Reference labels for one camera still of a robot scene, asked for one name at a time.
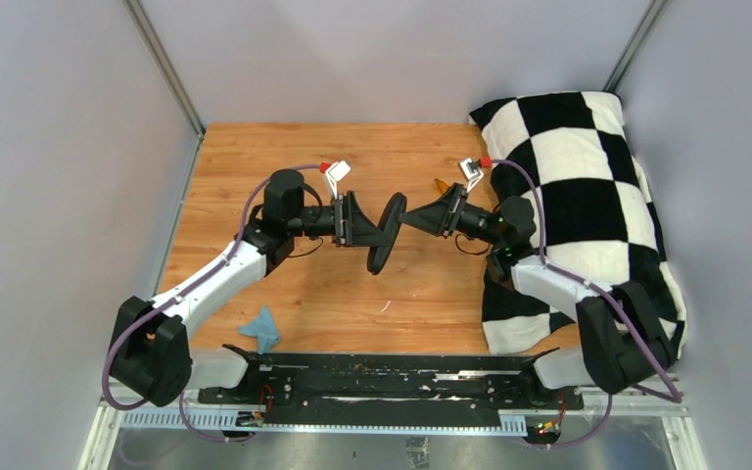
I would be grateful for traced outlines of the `black glasses case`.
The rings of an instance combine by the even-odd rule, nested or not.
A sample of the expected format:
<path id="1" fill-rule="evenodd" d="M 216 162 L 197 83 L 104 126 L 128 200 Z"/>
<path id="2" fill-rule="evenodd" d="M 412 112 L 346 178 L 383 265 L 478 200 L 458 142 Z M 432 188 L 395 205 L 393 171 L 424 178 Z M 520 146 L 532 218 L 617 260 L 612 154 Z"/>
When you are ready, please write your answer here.
<path id="1" fill-rule="evenodd" d="M 372 275 L 378 275 L 390 257 L 401 228 L 400 216 L 405 212 L 406 205 L 406 196 L 397 192 L 390 198 L 381 214 L 377 224 L 381 240 L 378 245 L 369 249 L 366 261 L 366 268 Z"/>

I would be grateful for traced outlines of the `light blue cleaning cloth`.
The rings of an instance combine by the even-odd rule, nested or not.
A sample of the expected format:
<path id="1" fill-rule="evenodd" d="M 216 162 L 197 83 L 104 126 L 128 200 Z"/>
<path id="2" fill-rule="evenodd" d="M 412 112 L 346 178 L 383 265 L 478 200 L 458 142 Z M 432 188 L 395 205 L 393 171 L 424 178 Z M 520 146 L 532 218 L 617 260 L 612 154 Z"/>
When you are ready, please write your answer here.
<path id="1" fill-rule="evenodd" d="M 257 353 L 269 353 L 281 340 L 280 332 L 267 305 L 263 305 L 258 315 L 248 324 L 238 328 L 238 332 L 257 341 Z"/>

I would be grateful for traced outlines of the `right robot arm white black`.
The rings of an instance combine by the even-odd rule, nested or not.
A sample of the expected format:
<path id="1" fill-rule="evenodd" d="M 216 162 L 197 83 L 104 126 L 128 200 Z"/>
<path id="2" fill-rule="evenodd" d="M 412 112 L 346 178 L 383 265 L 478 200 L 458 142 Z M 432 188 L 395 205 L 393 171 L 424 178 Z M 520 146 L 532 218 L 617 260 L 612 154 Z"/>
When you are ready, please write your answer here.
<path id="1" fill-rule="evenodd" d="M 677 350 L 640 284 L 596 283 L 550 262 L 530 243 L 541 227 L 541 212 L 523 197 L 508 197 L 494 211 L 467 199 L 467 190 L 454 184 L 437 201 L 403 213 L 399 221 L 433 236 L 458 232 L 489 243 L 486 265 L 494 283 L 557 309 L 578 326 L 578 348 L 532 359 L 519 384 L 525 404 L 545 408 L 559 389 L 574 386 L 617 394 L 653 376 L 667 387 L 665 398 L 678 399 L 667 376 Z"/>

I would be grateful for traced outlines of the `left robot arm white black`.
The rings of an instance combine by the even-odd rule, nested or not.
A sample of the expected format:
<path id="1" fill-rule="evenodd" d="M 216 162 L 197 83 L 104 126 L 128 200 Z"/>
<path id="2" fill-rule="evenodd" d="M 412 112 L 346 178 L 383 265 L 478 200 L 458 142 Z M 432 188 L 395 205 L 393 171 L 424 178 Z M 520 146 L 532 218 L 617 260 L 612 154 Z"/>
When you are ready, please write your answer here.
<path id="1" fill-rule="evenodd" d="M 306 183 L 305 165 L 279 169 L 255 189 L 259 205 L 245 204 L 238 232 L 206 266 L 175 287 L 143 300 L 133 296 L 118 309 L 101 387 L 119 410 L 146 403 L 166 406 L 188 390 L 222 388 L 234 402 L 248 404 L 260 392 L 244 352 L 230 347 L 192 352 L 190 341 L 214 313 L 241 291 L 272 273 L 299 237 L 331 238 L 338 247 L 365 248 L 367 270 L 379 274 L 400 230 L 407 198 L 396 193 L 378 222 L 358 205 L 354 192 L 341 194 L 346 162 L 319 164 L 330 191 L 323 203 Z"/>

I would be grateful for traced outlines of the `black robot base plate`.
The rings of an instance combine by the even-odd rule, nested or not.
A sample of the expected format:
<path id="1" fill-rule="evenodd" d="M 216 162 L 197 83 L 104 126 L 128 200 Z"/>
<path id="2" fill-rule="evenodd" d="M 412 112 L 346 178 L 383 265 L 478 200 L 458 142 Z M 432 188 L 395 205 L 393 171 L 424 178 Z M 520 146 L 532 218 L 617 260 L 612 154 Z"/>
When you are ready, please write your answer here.
<path id="1" fill-rule="evenodd" d="M 574 389 L 541 392 L 522 356 L 271 352 L 249 356 L 234 388 L 192 393 L 204 404 L 256 405 L 267 426 L 491 430 L 505 411 L 555 418 L 580 411 Z"/>

